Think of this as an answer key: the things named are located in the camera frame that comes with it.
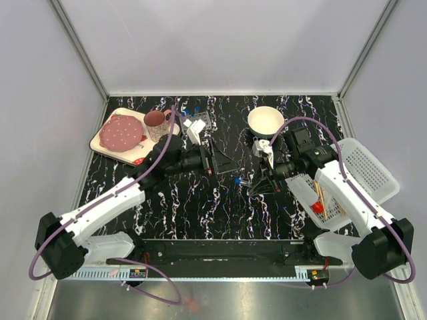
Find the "white wash bottle red cap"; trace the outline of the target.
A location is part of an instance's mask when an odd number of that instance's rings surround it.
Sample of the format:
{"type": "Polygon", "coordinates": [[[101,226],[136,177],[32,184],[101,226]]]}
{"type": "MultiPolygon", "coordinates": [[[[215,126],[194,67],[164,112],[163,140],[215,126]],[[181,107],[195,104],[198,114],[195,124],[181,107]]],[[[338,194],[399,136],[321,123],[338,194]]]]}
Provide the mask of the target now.
{"type": "Polygon", "coordinates": [[[319,195],[310,187],[302,177],[294,179],[294,195],[312,208],[314,213],[323,213],[324,206],[320,202],[319,195]]]}

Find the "wooden test tube clamp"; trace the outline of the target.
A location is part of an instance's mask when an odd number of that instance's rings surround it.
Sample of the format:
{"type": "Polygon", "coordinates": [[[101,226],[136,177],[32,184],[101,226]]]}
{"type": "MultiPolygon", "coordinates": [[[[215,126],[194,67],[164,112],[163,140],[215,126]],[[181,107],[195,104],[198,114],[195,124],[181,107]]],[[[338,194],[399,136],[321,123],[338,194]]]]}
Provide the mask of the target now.
{"type": "Polygon", "coordinates": [[[328,219],[328,211],[327,211],[327,206],[326,206],[326,202],[324,199],[324,189],[320,186],[320,184],[317,181],[314,181],[314,187],[316,188],[316,193],[318,194],[318,196],[320,198],[320,202],[321,202],[322,207],[323,207],[324,219],[327,220],[328,219]]]}

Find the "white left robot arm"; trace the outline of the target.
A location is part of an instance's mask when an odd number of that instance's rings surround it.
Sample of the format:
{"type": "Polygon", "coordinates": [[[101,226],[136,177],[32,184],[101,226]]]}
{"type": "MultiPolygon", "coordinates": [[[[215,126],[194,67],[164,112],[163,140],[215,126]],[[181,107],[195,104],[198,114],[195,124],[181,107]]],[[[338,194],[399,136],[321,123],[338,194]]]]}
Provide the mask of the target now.
{"type": "Polygon", "coordinates": [[[180,137],[164,135],[142,163],[110,190],[60,217],[49,212],[40,218],[35,239],[37,252],[29,267],[30,279],[38,279],[34,268],[39,258],[42,258],[49,268],[48,274],[54,278],[71,276],[92,252],[85,242],[94,232],[124,211],[160,192],[170,177],[192,171],[215,176],[239,168],[239,164],[212,139],[184,151],[180,137]]]}

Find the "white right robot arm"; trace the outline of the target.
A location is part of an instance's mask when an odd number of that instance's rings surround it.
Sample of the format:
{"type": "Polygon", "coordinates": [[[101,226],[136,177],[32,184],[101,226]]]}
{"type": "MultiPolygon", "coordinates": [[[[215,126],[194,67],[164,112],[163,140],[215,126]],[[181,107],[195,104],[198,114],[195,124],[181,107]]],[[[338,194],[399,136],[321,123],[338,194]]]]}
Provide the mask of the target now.
{"type": "Polygon", "coordinates": [[[414,228],[407,219],[396,220],[363,189],[343,162],[342,150],[334,146],[316,146],[308,132],[300,128],[286,133],[286,145],[292,154],[289,161],[276,163],[272,142],[260,139],[254,142],[254,155],[261,158],[260,171],[250,185],[253,195],[279,192],[297,177],[309,175],[313,182],[332,196],[336,205],[344,210],[358,231],[357,237],[345,237],[335,231],[337,224],[318,223],[323,233],[303,247],[304,259],[318,264],[326,257],[352,262],[367,279],[387,275],[389,271],[408,264],[411,274],[402,283],[410,283],[416,275],[411,256],[414,228]]]}

